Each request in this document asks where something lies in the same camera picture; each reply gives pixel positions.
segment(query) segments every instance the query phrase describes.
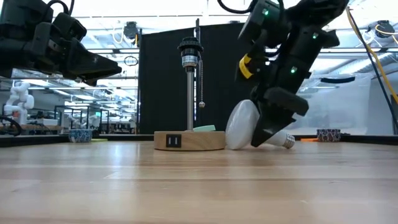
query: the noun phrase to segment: wooden table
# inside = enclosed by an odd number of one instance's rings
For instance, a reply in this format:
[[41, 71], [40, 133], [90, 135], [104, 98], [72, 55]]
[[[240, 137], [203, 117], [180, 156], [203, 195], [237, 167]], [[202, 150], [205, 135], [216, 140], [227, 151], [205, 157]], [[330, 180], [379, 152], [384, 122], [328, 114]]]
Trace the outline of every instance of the wooden table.
[[397, 223], [397, 146], [152, 148], [100, 142], [0, 149], [0, 223]]

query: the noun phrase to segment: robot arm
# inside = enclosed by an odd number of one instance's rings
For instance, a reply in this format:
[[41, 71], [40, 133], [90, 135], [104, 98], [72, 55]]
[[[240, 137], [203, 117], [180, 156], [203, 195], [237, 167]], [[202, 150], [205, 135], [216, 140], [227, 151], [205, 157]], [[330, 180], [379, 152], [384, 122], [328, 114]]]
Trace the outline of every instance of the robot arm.
[[[64, 12], [52, 22], [51, 5], [61, 3]], [[81, 78], [95, 86], [100, 78], [121, 72], [121, 67], [106, 57], [84, 48], [80, 41], [87, 30], [70, 16], [72, 9], [61, 1], [3, 1], [0, 28], [1, 76], [10, 78], [13, 68], [34, 70], [65, 78]]]
[[[271, 0], [254, 2], [239, 35], [251, 49], [239, 62], [236, 80], [257, 84], [251, 94], [260, 112], [251, 141], [257, 147], [293, 123], [294, 113], [307, 113], [307, 101], [296, 93], [321, 49], [340, 44], [335, 30], [322, 27], [344, 12], [348, 0], [301, 0], [286, 10]], [[277, 46], [275, 53], [266, 50]]]

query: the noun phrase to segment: wooden lamp base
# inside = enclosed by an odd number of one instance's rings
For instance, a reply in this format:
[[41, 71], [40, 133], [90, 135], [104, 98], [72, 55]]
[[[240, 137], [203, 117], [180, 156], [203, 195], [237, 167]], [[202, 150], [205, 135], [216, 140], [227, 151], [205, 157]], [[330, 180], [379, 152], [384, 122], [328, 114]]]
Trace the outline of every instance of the wooden lamp base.
[[155, 149], [165, 151], [213, 151], [226, 146], [223, 131], [156, 131]]

